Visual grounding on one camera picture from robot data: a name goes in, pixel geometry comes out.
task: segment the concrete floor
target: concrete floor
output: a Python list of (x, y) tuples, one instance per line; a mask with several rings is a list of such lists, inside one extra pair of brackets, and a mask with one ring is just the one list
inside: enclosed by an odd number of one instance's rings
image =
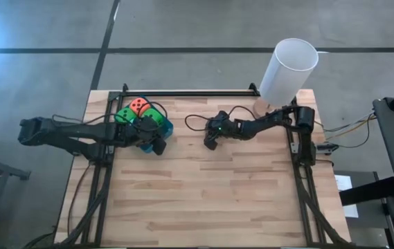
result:
[[(100, 48), (113, 0), (0, 0), (0, 48)], [(394, 47), (394, 0), (122, 0), (109, 47), (274, 47), (284, 38), (315, 47)], [(271, 54), (108, 55), (99, 89), (244, 89)], [(81, 118), (98, 54), (0, 54), (0, 162), (31, 170), (11, 178), (0, 205), (0, 247), (20, 248), (53, 230), (72, 156), (18, 143), (19, 121), (53, 113)], [(394, 96), (394, 53), (322, 53), (313, 88), (327, 128)], [(339, 149), (336, 169), (392, 174), (376, 122), (369, 141)], [(360, 129), (334, 140), (360, 143)], [(377, 245), (379, 231), (351, 230)]]

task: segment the green cube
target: green cube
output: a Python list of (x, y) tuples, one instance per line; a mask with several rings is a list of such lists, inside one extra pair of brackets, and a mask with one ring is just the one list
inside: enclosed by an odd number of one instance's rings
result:
[(153, 108), (145, 111), (141, 117), (150, 117), (151, 119), (155, 120), (159, 126), (163, 125), (163, 115)]
[(117, 122), (130, 122), (131, 120), (133, 120), (134, 118), (136, 118), (136, 114), (134, 113), (133, 110), (131, 110), (130, 108), (126, 107), (121, 109), (120, 111), (118, 111), (118, 113), (116, 113), (117, 116), (115, 116), (115, 120)]

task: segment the wooden tabletop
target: wooden tabletop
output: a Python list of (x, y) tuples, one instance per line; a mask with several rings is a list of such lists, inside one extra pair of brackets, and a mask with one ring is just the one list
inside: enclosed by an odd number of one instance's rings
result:
[[(105, 112), (108, 92), (91, 92), (85, 121)], [(300, 90), (297, 98), (299, 105), (316, 110), (320, 122), (313, 90)], [(148, 99), (168, 110), (174, 132), (161, 156), (136, 147), (116, 149), (102, 246), (305, 246), (285, 129), (268, 129), (248, 141), (218, 139), (217, 149), (211, 151), (203, 145), (204, 132), (189, 130), (183, 121), (191, 113), (212, 117), (235, 105), (251, 109), (256, 97)], [(132, 100), (126, 98), (125, 105)], [(236, 109), (232, 118), (252, 119), (242, 109)], [(189, 123), (201, 129), (205, 120), (189, 119)], [(319, 125), (312, 137), (314, 142), (324, 142)], [(66, 238), (68, 209), (87, 165), (81, 156), (73, 161), (56, 242)], [(349, 241), (331, 164), (317, 162), (312, 169), (321, 211)], [(72, 228), (86, 210), (92, 171), (93, 167), (75, 201)], [(90, 239), (95, 224), (93, 219)]]

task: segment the white cylinder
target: white cylinder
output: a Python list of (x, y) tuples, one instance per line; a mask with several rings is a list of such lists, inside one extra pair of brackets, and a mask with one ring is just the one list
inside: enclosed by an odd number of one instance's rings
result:
[(271, 106), (289, 104), (319, 61), (315, 48), (302, 39), (278, 42), (260, 85), (261, 98)]

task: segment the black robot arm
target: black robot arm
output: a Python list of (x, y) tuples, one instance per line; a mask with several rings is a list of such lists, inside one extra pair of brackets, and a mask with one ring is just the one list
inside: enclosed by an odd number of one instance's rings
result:
[[(297, 116), (295, 125), (292, 125), (292, 119), (289, 117), (291, 113)], [(315, 165), (316, 149), (311, 136), (314, 116), (315, 110), (309, 107), (284, 107), (255, 120), (230, 121), (228, 113), (220, 111), (206, 123), (204, 145), (214, 150), (217, 147), (215, 139), (218, 137), (249, 140), (258, 132), (282, 126), (300, 135), (298, 161), (303, 165)]]
[[(73, 155), (82, 154), (88, 160), (102, 160), (100, 155), (106, 146), (129, 147), (151, 144), (157, 155), (161, 155), (166, 146), (156, 122), (149, 117), (135, 119), (132, 124), (78, 124), (38, 117), (22, 120), (20, 126), (18, 141), (21, 144), (51, 145), (65, 149)], [(75, 138), (88, 138), (95, 143), (89, 144)]]

